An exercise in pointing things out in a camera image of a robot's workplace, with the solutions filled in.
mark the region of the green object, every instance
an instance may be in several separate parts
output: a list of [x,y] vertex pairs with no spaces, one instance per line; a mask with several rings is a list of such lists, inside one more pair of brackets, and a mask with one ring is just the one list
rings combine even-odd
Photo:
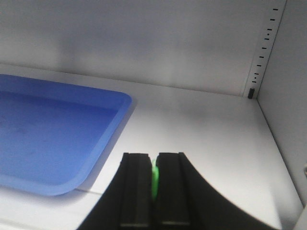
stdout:
[[158,195],[158,184],[159,184],[159,168],[155,165],[155,160],[153,160],[152,166],[152,199],[156,200]]

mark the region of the white wall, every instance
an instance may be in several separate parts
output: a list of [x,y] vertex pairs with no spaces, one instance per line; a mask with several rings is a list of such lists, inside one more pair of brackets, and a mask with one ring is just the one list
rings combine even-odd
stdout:
[[0,62],[240,95],[260,0],[1,0]]
[[258,101],[305,205],[307,178],[307,1],[288,0]]

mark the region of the black object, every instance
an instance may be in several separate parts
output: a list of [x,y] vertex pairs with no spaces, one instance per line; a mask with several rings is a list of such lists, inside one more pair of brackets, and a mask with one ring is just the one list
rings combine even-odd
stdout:
[[188,201],[181,175],[179,155],[160,153],[158,195],[155,217],[158,229],[190,229]]
[[219,194],[179,153],[193,230],[273,230]]
[[249,99],[252,99],[252,98],[253,98],[254,92],[255,92],[255,89],[252,89],[252,88],[249,89],[249,92],[248,92],[248,98],[249,98]]
[[151,167],[147,154],[124,153],[112,182],[78,230],[149,229]]
[[184,153],[160,153],[151,201],[147,154],[124,153],[118,171],[78,230],[274,230],[218,193]]

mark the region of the shelf support slots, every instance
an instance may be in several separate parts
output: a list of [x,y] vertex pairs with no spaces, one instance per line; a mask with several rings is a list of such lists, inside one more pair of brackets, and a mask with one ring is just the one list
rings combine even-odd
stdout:
[[278,27],[282,18],[286,0],[272,0],[267,3],[260,37],[248,74],[248,79],[242,95],[248,98],[257,98],[260,85],[272,47],[276,38]]

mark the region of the shelf surface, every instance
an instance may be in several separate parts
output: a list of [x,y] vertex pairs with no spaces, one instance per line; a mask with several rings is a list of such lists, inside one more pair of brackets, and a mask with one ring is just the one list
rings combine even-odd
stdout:
[[75,229],[112,180],[123,152],[152,159],[159,152],[184,152],[222,195],[278,229],[292,228],[302,211],[256,100],[3,64],[0,73],[114,90],[133,99],[102,154],[107,161],[101,157],[78,189],[44,197],[0,187],[0,229]]

